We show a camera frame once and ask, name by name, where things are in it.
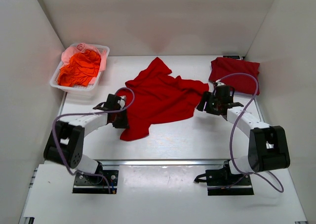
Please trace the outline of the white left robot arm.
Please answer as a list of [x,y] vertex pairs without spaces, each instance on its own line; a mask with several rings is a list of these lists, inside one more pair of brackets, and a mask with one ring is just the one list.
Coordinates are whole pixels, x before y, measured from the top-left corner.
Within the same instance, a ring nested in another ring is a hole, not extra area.
[[127,129],[126,96],[109,94],[105,102],[93,109],[93,112],[84,113],[71,122],[57,119],[43,152],[45,160],[100,178],[102,164],[83,154],[84,138],[108,124],[116,129]]

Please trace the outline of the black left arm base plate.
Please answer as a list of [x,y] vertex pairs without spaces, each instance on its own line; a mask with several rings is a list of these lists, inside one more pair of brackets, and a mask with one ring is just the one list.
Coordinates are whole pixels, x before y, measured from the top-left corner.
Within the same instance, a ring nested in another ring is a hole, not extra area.
[[72,193],[75,194],[117,194],[119,167],[103,166],[100,162],[97,173],[102,177],[87,176],[76,174]]

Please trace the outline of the white plastic laundry basket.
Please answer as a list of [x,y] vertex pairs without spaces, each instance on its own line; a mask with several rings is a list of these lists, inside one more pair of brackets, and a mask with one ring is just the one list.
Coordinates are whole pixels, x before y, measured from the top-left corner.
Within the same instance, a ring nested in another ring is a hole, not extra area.
[[50,85],[68,93],[92,94],[106,69],[109,52],[107,46],[72,44],[62,53]]

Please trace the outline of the folded dark red t shirt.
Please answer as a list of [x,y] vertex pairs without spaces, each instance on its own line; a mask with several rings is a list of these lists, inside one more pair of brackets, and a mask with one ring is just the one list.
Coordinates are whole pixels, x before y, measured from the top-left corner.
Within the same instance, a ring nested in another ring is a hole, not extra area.
[[245,74],[258,80],[260,63],[237,60],[226,57],[217,57],[211,61],[210,82],[220,79],[226,85],[232,86],[236,91],[245,94],[254,94],[255,81]]

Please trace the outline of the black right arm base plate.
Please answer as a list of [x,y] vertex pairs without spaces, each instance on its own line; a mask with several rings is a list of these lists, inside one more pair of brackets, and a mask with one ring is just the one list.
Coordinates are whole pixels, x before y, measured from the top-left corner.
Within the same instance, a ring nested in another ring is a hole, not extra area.
[[248,196],[254,195],[250,176],[232,174],[229,161],[218,168],[206,169],[195,177],[194,183],[205,183],[208,196]]

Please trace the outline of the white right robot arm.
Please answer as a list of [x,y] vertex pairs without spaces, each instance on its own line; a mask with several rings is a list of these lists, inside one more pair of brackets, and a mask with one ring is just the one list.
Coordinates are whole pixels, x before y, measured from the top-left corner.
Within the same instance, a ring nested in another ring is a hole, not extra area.
[[[260,121],[246,111],[244,105],[234,102],[235,90],[227,85],[216,86],[214,91],[205,91],[197,106],[198,111],[222,116],[233,124],[230,135],[230,156],[227,167],[233,175],[253,174],[286,169],[290,166],[285,130]],[[248,138],[248,154],[239,158],[233,156],[235,129]]]

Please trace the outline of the bright red t shirt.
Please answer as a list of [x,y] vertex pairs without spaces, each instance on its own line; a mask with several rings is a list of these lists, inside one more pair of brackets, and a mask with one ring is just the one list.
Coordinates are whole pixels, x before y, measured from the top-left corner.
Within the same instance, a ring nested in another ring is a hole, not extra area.
[[125,83],[118,92],[126,96],[129,128],[120,135],[124,141],[133,141],[149,135],[149,127],[193,117],[202,94],[209,85],[198,80],[172,77],[171,70],[160,58],[155,58],[147,69]]

